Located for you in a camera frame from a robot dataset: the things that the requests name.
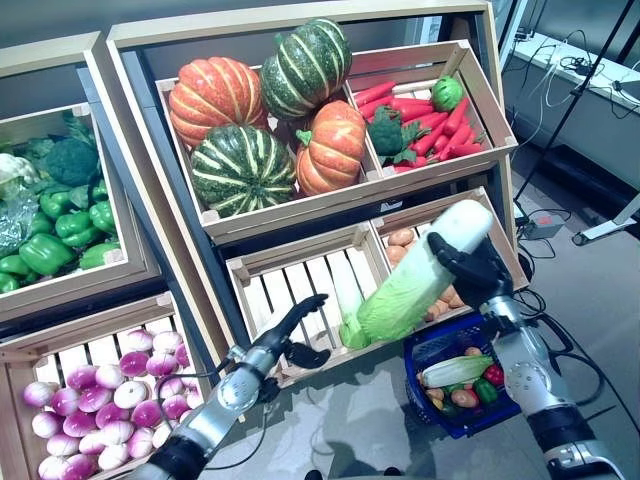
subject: robotic hand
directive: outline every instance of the robotic hand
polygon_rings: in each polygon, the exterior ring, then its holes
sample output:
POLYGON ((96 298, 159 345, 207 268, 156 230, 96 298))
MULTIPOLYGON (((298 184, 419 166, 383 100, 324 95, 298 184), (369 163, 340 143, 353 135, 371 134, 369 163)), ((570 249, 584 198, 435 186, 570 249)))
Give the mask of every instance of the robotic hand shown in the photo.
POLYGON ((546 345, 527 326, 513 299, 513 281, 488 238, 473 254, 459 252, 438 233, 427 242, 455 275, 460 298, 480 311, 504 368, 505 388, 521 408, 553 479, 624 479, 571 400, 546 345))
POLYGON ((291 332, 308 313, 324 304, 327 295, 306 298, 282 321, 261 335, 248 351, 232 347, 228 358, 236 368, 214 388, 207 402, 180 424, 148 462, 136 468, 128 480, 195 480, 214 456, 217 447, 240 415, 257 402, 270 402, 280 391, 267 377, 280 355, 302 368, 318 368, 329 359, 329 350, 316 352, 289 340, 291 332))

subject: green striped squash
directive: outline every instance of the green striped squash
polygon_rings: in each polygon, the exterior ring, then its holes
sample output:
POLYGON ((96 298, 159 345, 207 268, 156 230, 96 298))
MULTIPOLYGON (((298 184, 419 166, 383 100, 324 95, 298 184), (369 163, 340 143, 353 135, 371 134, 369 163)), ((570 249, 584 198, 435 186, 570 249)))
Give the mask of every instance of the green striped squash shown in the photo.
POLYGON ((260 70, 262 99, 274 117, 306 116, 344 83, 351 50, 340 26, 316 18, 279 42, 278 52, 260 70))
POLYGON ((220 217, 290 200, 294 171, 285 146, 248 125, 212 128, 191 155, 196 194, 220 217))

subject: pumpkin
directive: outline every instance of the pumpkin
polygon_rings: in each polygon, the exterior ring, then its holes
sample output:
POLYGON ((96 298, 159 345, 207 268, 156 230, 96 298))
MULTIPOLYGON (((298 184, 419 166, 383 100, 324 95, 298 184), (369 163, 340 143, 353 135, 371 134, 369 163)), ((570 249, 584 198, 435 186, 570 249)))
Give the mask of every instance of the pumpkin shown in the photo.
POLYGON ((212 128, 191 155, 196 194, 220 217, 291 199, 294 168, 285 146, 248 125, 212 128))
POLYGON ((320 109, 310 132, 298 130, 296 174, 307 195, 353 185, 364 156, 365 123, 355 109, 337 100, 320 109))
POLYGON ((260 70, 262 98, 281 120, 309 114, 344 83, 351 68, 351 50, 340 26, 316 18, 282 39, 278 52, 260 70))
POLYGON ((260 77, 232 58, 197 59, 183 66, 169 95, 169 117, 182 140, 198 145, 212 127, 266 127, 260 77))

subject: bell pepper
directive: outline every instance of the bell pepper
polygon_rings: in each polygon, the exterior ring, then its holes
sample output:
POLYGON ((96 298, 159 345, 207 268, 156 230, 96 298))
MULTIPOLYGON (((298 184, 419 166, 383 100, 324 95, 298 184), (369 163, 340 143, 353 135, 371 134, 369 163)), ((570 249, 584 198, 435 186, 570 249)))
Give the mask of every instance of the bell pepper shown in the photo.
POLYGON ((491 385, 491 382, 485 378, 479 378, 473 382, 473 391, 476 392, 480 401, 485 405, 493 403, 498 399, 496 387, 491 385))
POLYGON ((100 243, 87 248, 82 257, 80 257, 80 268, 88 270, 104 265, 105 256, 109 252, 113 252, 112 255, 115 255, 117 253, 115 250, 120 250, 119 242, 100 243))
POLYGON ((42 212, 37 212, 31 220, 31 231, 29 237, 33 237, 36 233, 51 233, 53 231, 53 223, 42 212))
POLYGON ((490 365, 482 374, 492 385, 499 387, 504 385, 504 372, 497 365, 490 365))
POLYGON ((48 233, 37 233, 18 251, 24 263, 40 275, 54 275, 75 258, 73 250, 48 233))
POLYGON ((69 247, 84 247, 102 236, 102 230, 93 226, 89 212, 70 213, 56 220, 56 233, 69 247))
POLYGON ((20 283, 9 273, 0 273, 0 293, 7 293, 20 288, 20 283))
POLYGON ((96 203, 89 209, 89 215, 93 225, 103 232, 116 233, 116 221, 108 200, 96 203))
POLYGON ((40 195, 40 209, 49 217, 57 220, 73 207, 69 192, 43 193, 40 195))

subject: wooden crate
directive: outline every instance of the wooden crate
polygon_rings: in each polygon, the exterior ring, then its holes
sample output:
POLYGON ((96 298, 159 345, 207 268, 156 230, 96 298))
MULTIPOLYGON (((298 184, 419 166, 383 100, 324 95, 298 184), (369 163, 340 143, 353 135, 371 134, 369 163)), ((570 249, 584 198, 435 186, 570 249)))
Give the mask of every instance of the wooden crate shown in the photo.
MULTIPOLYGON (((383 217, 375 218, 371 221, 374 228, 378 232, 380 241, 382 242, 382 248, 387 246, 387 240, 389 235, 401 228, 410 228, 414 230, 417 237, 421 237, 429 230, 431 223, 438 218, 449 206, 460 200, 471 199, 480 202, 485 208, 491 211, 494 215, 494 221, 489 230, 489 238, 493 247, 496 249, 500 258, 506 265, 511 277, 513 278, 514 290, 520 290, 529 284, 527 277, 520 266, 516 256, 511 248, 511 243, 507 235, 505 234, 500 222, 495 218, 495 212, 491 206, 491 202, 487 197, 484 188, 479 187, 474 190, 469 190, 463 193, 452 195, 450 197, 443 198, 430 202, 426 205, 420 205, 417 207, 409 208, 401 212, 391 213, 383 217)), ((385 261, 389 269, 391 264, 387 255, 384 256, 385 261)), ((450 310, 447 313, 439 315, 435 321, 442 322, 453 317, 471 312, 471 308, 464 306, 450 310)))
POLYGON ((122 185, 114 175, 111 163, 107 161, 107 152, 102 147, 89 104, 70 105, 0 120, 0 139, 19 145, 33 137, 68 135, 62 120, 62 112, 66 110, 71 110, 95 133, 123 255, 122 258, 114 258, 113 263, 101 267, 78 270, 0 294, 3 307, 0 310, 0 322, 159 275, 157 263, 134 218, 122 185))
MULTIPOLYGON (((47 457, 46 440, 31 429, 31 420, 39 411, 22 400, 24 387, 35 380, 62 384, 79 365, 117 363, 130 351, 124 336, 145 326, 159 333, 175 330, 182 334, 192 363, 198 358, 187 341, 170 293, 140 300, 89 317, 65 323, 38 333, 9 341, 0 346, 0 478, 37 480, 38 465, 47 457)), ((153 386, 153 377, 136 378, 153 386)), ((201 393, 210 391, 208 382, 199 381, 201 393)), ((116 476, 146 459, 134 460, 122 467, 101 472, 92 479, 116 476)))

